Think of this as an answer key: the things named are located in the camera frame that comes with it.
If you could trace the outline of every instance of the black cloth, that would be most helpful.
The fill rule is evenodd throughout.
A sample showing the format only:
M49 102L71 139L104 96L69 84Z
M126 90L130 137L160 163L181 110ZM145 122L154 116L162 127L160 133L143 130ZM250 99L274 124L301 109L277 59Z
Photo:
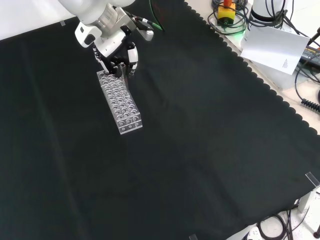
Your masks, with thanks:
M126 135L76 19L1 42L1 239L225 240L320 179L316 132L182 0L153 2L165 33L131 37Z

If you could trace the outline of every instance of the paper sheet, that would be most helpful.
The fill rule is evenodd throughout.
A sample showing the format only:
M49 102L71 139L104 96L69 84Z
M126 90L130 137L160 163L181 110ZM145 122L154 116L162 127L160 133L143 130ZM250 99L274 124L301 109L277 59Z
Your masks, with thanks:
M291 75L308 41L273 27L252 27L241 57Z

